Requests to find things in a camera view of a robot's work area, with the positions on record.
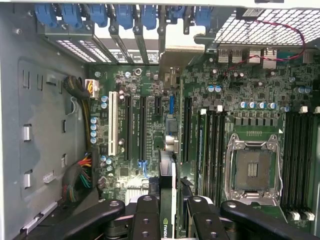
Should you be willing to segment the white power connector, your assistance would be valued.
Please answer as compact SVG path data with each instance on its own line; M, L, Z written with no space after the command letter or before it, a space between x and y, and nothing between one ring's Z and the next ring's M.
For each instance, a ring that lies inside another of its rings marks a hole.
M90 98L97 99L99 97L100 83L95 79L85 79L85 88L90 93Z

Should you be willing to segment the small black labelled module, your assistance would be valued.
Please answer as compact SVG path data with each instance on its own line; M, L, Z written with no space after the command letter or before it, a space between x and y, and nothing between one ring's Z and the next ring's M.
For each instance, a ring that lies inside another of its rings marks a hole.
M265 12L264 9L259 8L244 8L237 7L235 13L236 20L255 21Z

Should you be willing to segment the blue card retention clip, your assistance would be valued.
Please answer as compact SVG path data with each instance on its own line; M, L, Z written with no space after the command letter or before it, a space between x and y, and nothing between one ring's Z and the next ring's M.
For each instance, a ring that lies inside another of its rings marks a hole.
M147 30L154 30L157 26L157 5L140 6L141 23Z
M105 4L89 4L90 19L100 28L108 25L108 12Z
M69 26L79 29L83 26L80 7L77 3L62 3L61 11L63 20Z
M130 4L115 5L116 19L118 24L125 30L133 28L133 7Z
M57 15L51 3L36 3L34 5L37 20L51 28L58 26Z
M174 22L178 19L182 19L184 17L185 10L186 10L186 7L182 5L169 6L167 9L168 19L171 22Z
M195 9L195 24L209 28L211 26L211 15L213 7L211 6L196 6Z

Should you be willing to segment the short black expansion slot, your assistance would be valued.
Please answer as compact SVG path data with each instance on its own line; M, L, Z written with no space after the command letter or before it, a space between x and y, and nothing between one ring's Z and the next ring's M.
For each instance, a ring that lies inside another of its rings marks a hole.
M154 114L156 116L160 116L162 113L162 97L155 96L154 97Z

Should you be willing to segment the long black expansion slot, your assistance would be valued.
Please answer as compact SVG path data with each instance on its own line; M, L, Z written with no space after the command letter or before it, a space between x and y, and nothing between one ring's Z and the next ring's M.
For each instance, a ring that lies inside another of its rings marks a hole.
M139 161L146 160L146 138L147 138L147 98L140 97L139 109Z
M189 143L191 135L191 119L192 119L192 99L184 98L184 119L183 119L183 162L189 161Z
M132 124L133 124L133 107L132 97L125 97L125 161L130 161L132 157Z

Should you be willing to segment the CPU socket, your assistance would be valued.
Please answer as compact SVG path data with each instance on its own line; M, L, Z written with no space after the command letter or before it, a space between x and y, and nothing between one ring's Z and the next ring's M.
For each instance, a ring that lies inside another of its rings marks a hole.
M273 191L279 194L273 135L276 134L271 134L268 139L249 140L240 139L237 134L232 154L230 195L233 191Z

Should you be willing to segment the metal socket cover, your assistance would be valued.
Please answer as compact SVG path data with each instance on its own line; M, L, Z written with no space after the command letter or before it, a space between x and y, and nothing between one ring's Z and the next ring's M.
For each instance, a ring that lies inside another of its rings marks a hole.
M233 191L230 196L231 200L242 202L246 205L252 203L260 206L279 206L278 193L274 191Z

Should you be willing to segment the green motherboard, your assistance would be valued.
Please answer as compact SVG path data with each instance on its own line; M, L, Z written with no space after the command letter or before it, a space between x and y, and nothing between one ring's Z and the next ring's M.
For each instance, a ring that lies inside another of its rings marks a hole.
M125 202L131 188L148 188L151 177L160 178L159 152L164 150L164 115L168 97L164 80L154 66L94 65L90 79L99 81L98 98L90 106L90 142L98 152L97 180L102 199ZM266 140L271 134L280 143L280 168L283 180L279 207L284 218L304 228L316 219L312 196L314 186L314 151L320 127L320 55L310 60L247 64L229 67L216 56L188 67L182 74L185 91L193 99L192 160L194 183L192 195L198 195L198 115L206 109L205 151L202 196L208 197L208 137L212 124L212 181L215 181L215 115L219 113L218 176L220 176L220 117L225 111L223 196L225 157L231 134L242 140ZM118 92L117 154L108 154L109 92ZM132 154L125 161L125 97L132 99ZM161 115L155 115L155 96L161 97ZM139 161L140 97L147 99L146 160Z

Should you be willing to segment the white expansion slot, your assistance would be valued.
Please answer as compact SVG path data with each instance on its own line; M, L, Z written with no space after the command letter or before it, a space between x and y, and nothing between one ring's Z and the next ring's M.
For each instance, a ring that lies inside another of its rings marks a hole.
M118 152L118 92L108 93L108 155Z

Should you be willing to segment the socket locking lever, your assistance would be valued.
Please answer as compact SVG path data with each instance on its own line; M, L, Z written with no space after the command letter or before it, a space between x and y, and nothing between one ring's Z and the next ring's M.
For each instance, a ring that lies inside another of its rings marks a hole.
M283 179L282 179L282 172L281 172L281 151L280 151L280 144L278 141L278 137L274 134L272 136L272 140L274 143L274 151L276 155L276 164L277 164L277 177L278 177L278 196L279 198L283 195Z
M234 152L234 143L237 139L237 134L233 133L229 139L226 149L226 157L225 157L225 196L227 199L231 197L231 168L232 168L232 160L233 160L233 152Z

